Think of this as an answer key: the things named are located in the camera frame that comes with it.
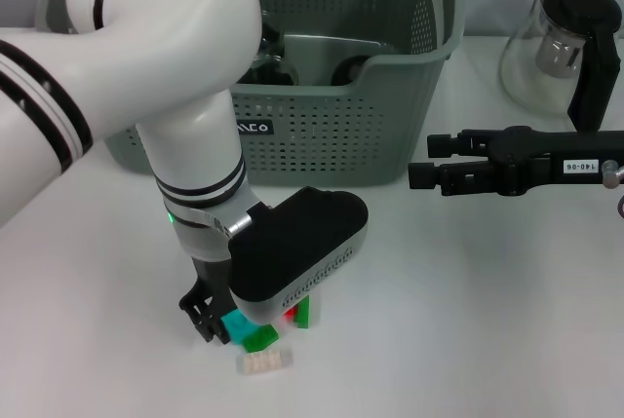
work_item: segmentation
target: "green block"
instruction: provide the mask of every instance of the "green block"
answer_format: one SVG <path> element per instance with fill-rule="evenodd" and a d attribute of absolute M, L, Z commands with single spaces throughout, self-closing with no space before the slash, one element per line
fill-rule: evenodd
<path fill-rule="evenodd" d="M 299 301 L 292 320 L 298 328 L 308 328 L 310 326 L 310 296 L 306 296 Z"/>
<path fill-rule="evenodd" d="M 247 353 L 261 352 L 274 343 L 280 336 L 272 325 L 264 325 L 257 331 L 245 337 L 243 348 Z"/>

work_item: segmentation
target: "black lid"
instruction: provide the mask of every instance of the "black lid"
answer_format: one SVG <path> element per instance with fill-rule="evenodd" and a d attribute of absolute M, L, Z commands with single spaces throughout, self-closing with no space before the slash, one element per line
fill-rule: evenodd
<path fill-rule="evenodd" d="M 615 33 L 622 24 L 616 0 L 542 0 L 542 7 L 558 26 L 582 36 L 591 36 L 597 25 Z"/>

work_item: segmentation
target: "gray plastic basket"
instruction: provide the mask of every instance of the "gray plastic basket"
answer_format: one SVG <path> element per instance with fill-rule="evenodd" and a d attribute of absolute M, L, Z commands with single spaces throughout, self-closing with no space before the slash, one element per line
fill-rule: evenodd
<path fill-rule="evenodd" d="M 286 36 L 299 87 L 236 85 L 239 120 L 273 134 L 241 134 L 252 183 L 361 186 L 406 170 L 444 61 L 459 45 L 463 0 L 260 0 Z M 346 58 L 373 56 L 358 80 L 326 87 Z M 106 140 L 124 167 L 149 172 L 135 128 Z"/>

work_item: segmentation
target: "black handle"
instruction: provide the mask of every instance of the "black handle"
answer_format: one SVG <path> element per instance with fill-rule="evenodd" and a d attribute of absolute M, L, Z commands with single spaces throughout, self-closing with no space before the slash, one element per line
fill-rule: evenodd
<path fill-rule="evenodd" d="M 569 119 L 580 133 L 593 133 L 601 127 L 620 73 L 613 30 L 598 25 L 592 31 L 583 49 L 578 84 L 567 110 Z"/>

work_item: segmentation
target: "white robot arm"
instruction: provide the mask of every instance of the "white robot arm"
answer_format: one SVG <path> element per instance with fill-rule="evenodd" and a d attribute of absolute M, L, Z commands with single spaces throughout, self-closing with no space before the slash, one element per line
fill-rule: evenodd
<path fill-rule="evenodd" d="M 258 0 L 66 1 L 79 35 L 0 39 L 0 226 L 138 123 L 198 272 L 180 307 L 207 340 L 236 306 L 269 323 L 362 245 L 357 197 L 306 188 L 270 209 L 247 183 L 228 88 L 257 51 Z"/>

